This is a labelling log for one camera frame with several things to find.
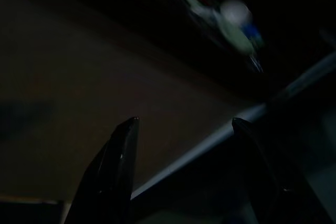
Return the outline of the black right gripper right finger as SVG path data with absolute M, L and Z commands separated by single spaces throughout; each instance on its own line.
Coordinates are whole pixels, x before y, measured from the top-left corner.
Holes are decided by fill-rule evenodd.
M 308 224 L 307 182 L 267 133 L 241 118 L 232 121 L 244 150 L 247 188 L 260 224 Z

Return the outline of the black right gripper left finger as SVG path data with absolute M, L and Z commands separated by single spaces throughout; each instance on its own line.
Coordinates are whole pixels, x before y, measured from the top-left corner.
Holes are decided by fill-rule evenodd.
M 139 118 L 119 124 L 83 174 L 64 224 L 127 224 Z

